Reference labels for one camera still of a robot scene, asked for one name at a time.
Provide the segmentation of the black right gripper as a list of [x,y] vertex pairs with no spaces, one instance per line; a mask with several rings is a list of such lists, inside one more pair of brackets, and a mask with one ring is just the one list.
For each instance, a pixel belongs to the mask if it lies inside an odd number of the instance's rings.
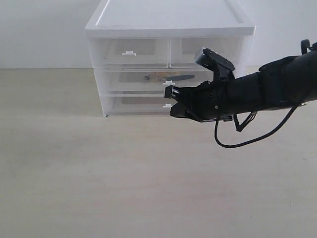
[[176,98],[170,116],[198,122],[232,121],[234,80],[205,81],[195,87],[167,86],[164,98]]

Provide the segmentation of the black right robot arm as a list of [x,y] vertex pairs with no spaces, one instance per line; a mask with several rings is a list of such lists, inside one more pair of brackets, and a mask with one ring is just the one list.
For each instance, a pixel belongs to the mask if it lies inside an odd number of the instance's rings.
[[174,99],[170,115],[198,122],[232,121],[243,113],[291,108],[317,98],[317,45],[301,41],[301,54],[267,63],[255,73],[236,78],[234,65],[208,48],[195,62],[213,72],[212,81],[196,87],[167,86]]

